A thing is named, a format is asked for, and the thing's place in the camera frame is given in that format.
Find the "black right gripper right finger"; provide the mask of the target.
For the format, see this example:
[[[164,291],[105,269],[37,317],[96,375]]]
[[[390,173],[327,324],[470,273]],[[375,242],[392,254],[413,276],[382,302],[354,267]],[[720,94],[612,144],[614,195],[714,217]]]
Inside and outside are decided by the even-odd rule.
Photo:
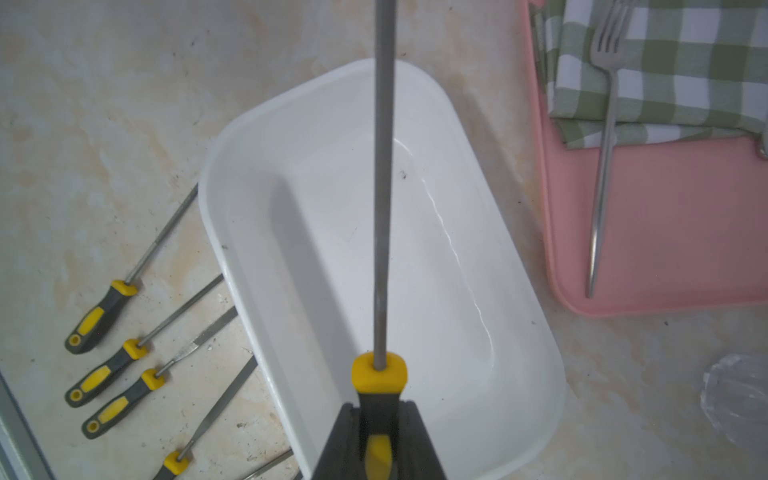
[[[401,401],[398,408],[394,478],[447,479],[418,407],[413,401]]]

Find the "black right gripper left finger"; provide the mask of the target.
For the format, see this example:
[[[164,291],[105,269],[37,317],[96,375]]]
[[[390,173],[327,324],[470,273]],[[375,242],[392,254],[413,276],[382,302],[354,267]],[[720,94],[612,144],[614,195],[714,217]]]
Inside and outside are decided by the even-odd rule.
[[[327,438],[312,480],[358,480],[364,478],[363,430],[360,409],[352,403],[341,406]]]

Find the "yellow black file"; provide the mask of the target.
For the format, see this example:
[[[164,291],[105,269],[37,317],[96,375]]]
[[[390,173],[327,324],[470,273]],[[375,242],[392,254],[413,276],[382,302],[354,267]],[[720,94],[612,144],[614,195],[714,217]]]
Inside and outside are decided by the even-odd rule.
[[[171,234],[197,195],[198,185],[195,184],[128,276],[125,279],[113,280],[104,297],[82,317],[64,342],[64,347],[69,353],[87,353],[103,340],[127,302],[138,293],[136,280],[139,274]]]
[[[373,350],[354,361],[351,374],[367,479],[394,477],[399,397],[408,380],[404,359],[387,350],[396,11],[395,1],[376,3]]]
[[[207,293],[222,283],[224,276],[219,274],[200,291],[171,313],[152,331],[141,338],[129,338],[120,349],[107,360],[91,369],[83,378],[70,387],[65,395],[65,402],[72,408],[79,408],[90,403],[109,387],[128,366],[148,354],[149,342],[173,322],[184,315]]]
[[[107,431],[123,420],[146,396],[160,389],[166,382],[165,375],[172,367],[192,355],[202,345],[215,337],[220,330],[226,327],[238,316],[235,307],[223,313],[216,321],[199,333],[176,355],[159,369],[150,368],[124,392],[106,403],[97,412],[87,418],[81,427],[83,435],[93,440],[104,435]]]
[[[164,459],[154,480],[173,480],[186,471],[191,462],[192,448],[230,404],[257,366],[258,361],[252,356],[203,418],[190,440],[180,451],[173,451]]]

